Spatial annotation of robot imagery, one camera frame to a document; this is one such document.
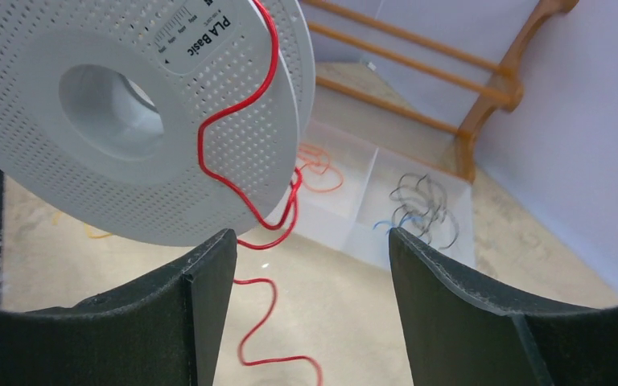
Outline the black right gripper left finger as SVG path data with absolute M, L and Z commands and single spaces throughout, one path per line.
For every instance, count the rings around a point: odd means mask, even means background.
M 237 262 L 223 230 L 75 306 L 0 310 L 0 385 L 210 385 Z

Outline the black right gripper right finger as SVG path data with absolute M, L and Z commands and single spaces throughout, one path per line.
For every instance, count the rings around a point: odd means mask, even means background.
M 618 306 L 525 292 L 403 228 L 389 260 L 414 384 L 618 385 Z

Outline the grey cable spool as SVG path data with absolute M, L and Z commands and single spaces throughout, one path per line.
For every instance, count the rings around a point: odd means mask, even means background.
M 296 1 L 0 1 L 0 169 L 141 242 L 276 224 L 315 95 Z

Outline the clear plastic tray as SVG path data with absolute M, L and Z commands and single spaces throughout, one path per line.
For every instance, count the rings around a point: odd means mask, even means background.
M 303 143 L 315 160 L 298 162 L 304 184 L 295 234 L 388 269 L 389 231 L 402 227 L 476 267 L 468 183 L 318 122 Z

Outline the orange wooden rack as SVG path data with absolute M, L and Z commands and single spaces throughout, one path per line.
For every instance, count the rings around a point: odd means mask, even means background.
M 365 91 L 361 91 L 346 84 L 341 84 L 326 76 L 318 75 L 316 77 L 316 83 L 319 86 L 329 88 L 332 91 L 340 92 L 358 101 L 377 106 L 391 113 L 430 126 L 433 129 L 451 134 L 454 138 L 455 165 L 457 169 L 453 175 L 469 183 L 473 183 L 476 178 L 474 150 L 485 122 L 498 109 L 503 109 L 511 113 L 520 104 L 524 96 L 524 85 L 519 78 L 519 67 L 522 56 L 530 40 L 550 17 L 556 14 L 566 14 L 572 11 L 578 3 L 576 1 L 538 2 L 499 63 L 493 63 L 490 60 L 462 51 L 448 44 L 415 34 L 412 31 L 397 27 L 391 23 L 379 21 L 366 14 L 350 10 L 347 7 L 332 2 L 308 1 L 307 4 L 340 16 L 341 18 L 359 23 L 375 31 L 383 32 L 387 35 L 404 39 L 409 43 L 419 45 L 420 47 L 450 56 L 456 60 L 491 73 L 489 80 L 486 84 L 482 85 L 465 79 L 462 76 L 457 76 L 440 68 L 435 68 L 429 64 L 414 60 L 391 49 L 339 32 L 320 23 L 308 23 L 309 29 L 319 35 L 324 35 L 349 46 L 360 48 L 368 53 L 412 68 L 417 72 L 433 76 L 447 83 L 478 93 L 479 96 L 470 108 L 468 115 L 460 125 L 454 127 L 451 124 L 439 121 L 433 117 L 416 113 L 413 109 L 396 105 L 381 97 L 370 95 Z

